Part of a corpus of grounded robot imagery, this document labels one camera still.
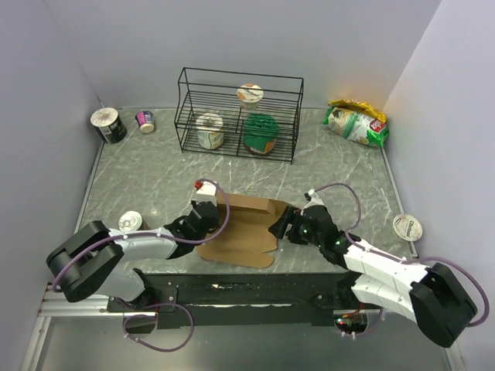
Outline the brown cardboard box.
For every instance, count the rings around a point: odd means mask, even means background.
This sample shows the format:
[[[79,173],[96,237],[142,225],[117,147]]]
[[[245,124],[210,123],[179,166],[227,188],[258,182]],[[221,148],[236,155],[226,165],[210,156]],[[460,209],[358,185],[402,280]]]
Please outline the brown cardboard box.
[[[278,239],[268,228],[288,206],[276,199],[218,193],[220,222],[228,210],[230,219],[217,238],[198,246],[196,252],[204,260],[256,269],[270,267],[275,261],[270,253],[278,249]]]

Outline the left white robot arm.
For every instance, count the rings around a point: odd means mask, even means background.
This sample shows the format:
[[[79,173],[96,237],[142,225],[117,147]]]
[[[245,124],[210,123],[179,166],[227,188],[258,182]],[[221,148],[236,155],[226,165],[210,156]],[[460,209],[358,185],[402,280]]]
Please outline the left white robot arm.
[[[227,222],[220,223],[217,204],[212,202],[194,203],[188,215],[154,230],[126,233],[108,229],[100,220],[90,222],[46,258],[54,276],[52,290],[71,303],[101,294],[143,311],[157,302],[158,295],[141,270],[124,264],[185,256],[217,238]]]

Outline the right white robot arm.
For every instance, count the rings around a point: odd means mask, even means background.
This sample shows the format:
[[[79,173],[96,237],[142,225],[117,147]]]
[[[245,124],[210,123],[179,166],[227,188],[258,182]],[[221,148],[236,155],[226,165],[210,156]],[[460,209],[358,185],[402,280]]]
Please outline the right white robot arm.
[[[346,269],[353,281],[338,289],[340,303],[355,308],[376,305],[414,322],[436,345],[450,347],[470,325],[477,307],[449,267],[405,261],[347,236],[327,208],[288,206],[269,233],[296,244],[312,244],[331,264]]]

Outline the metal tin can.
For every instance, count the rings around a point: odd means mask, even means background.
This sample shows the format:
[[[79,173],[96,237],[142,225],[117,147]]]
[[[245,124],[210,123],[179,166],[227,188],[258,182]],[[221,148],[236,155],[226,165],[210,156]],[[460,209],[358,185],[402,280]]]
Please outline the metal tin can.
[[[121,214],[118,219],[118,229],[123,232],[134,232],[149,230],[149,225],[141,213],[129,210]]]

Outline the white yellow cup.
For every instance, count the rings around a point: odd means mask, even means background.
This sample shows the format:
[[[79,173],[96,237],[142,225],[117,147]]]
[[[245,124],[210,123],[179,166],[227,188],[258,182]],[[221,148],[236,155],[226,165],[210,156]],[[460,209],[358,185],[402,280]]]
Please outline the white yellow cup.
[[[224,123],[218,114],[202,114],[196,119],[195,128],[199,145],[202,148],[214,150],[223,144]]]

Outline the green lid jar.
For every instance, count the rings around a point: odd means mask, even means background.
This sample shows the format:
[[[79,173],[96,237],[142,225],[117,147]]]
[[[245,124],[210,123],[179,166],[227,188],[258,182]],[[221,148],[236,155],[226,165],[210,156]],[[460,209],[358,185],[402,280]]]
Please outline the green lid jar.
[[[278,122],[267,114],[249,114],[244,122],[243,145],[256,155],[267,155],[278,138]]]

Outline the small purple yogurt cup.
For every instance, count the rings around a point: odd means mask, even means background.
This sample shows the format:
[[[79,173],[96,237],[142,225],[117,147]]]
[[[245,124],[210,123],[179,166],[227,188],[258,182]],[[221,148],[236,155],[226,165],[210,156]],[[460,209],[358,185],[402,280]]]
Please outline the small purple yogurt cup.
[[[135,120],[142,133],[149,134],[155,130],[153,113],[151,111],[139,111],[135,115]]]

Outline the green chips bag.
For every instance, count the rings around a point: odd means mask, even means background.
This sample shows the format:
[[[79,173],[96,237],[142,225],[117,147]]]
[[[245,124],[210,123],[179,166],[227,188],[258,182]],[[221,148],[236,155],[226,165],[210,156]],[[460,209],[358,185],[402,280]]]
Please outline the green chips bag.
[[[384,147],[389,135],[387,125],[377,118],[331,106],[322,122],[323,125],[341,137],[369,147]]]

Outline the white lidded cup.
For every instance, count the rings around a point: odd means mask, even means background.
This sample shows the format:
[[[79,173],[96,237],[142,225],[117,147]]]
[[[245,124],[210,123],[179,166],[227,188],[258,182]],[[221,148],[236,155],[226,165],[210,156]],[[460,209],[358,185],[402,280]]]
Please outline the white lidded cup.
[[[415,242],[422,238],[421,223],[412,215],[402,213],[393,219],[393,230],[403,240]]]

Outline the orange yogurt cup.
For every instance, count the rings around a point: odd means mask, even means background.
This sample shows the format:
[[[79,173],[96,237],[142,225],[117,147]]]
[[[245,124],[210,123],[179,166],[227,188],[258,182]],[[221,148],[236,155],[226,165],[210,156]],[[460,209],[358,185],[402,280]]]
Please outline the orange yogurt cup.
[[[247,111],[256,111],[264,95],[262,88],[253,83],[243,84],[237,89],[241,107]]]

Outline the yellow chips bag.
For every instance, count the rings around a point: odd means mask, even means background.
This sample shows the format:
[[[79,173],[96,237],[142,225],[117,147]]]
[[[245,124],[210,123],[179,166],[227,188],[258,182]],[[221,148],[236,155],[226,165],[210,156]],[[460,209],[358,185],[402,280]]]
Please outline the yellow chips bag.
[[[330,100],[329,106],[341,107],[365,114],[369,117],[377,119],[383,123],[387,121],[387,116],[384,112],[371,106],[369,103],[362,100],[336,99]]]

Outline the black can white lid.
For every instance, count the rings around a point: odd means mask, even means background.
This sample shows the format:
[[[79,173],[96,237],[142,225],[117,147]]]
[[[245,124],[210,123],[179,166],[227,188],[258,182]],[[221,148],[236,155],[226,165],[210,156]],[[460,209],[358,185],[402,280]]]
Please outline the black can white lid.
[[[95,111],[90,117],[90,123],[108,144],[120,142],[127,134],[127,128],[123,125],[118,111],[112,107],[103,107]]]

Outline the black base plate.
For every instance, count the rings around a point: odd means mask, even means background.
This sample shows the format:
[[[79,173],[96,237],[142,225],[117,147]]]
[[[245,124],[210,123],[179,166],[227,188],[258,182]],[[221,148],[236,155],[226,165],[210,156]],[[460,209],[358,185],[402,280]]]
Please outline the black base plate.
[[[159,329],[194,324],[332,326],[340,313],[376,309],[350,290],[351,273],[147,274],[129,307],[112,295],[110,313],[154,315]]]

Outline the aluminium rail frame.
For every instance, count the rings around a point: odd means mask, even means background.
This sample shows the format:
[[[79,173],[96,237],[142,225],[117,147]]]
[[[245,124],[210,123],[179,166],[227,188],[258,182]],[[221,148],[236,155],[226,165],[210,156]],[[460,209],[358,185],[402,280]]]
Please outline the aluminium rail frame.
[[[113,300],[113,298],[109,299],[104,295],[96,294],[83,301],[69,303],[61,293],[54,293],[52,287],[47,285],[20,369],[36,370],[50,322],[54,318],[124,318],[132,315],[151,315],[150,312],[132,312],[124,308],[108,311],[108,302]]]

